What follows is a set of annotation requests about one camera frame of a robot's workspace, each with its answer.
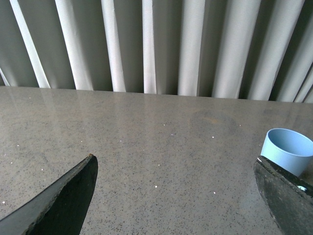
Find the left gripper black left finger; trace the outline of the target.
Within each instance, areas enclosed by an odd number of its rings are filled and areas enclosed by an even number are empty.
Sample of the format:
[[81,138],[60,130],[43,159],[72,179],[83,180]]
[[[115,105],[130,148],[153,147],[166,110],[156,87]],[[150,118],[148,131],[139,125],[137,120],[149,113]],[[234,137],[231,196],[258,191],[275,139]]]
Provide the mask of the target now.
[[78,235],[98,173],[90,154],[29,202],[0,221],[2,235]]

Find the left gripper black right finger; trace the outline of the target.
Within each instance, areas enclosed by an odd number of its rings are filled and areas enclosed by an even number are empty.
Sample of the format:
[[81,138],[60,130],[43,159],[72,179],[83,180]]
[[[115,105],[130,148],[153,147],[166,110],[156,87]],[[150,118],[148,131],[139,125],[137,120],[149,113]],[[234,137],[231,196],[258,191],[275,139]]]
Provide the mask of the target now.
[[313,233],[313,186],[258,156],[253,167],[258,191],[284,235]]

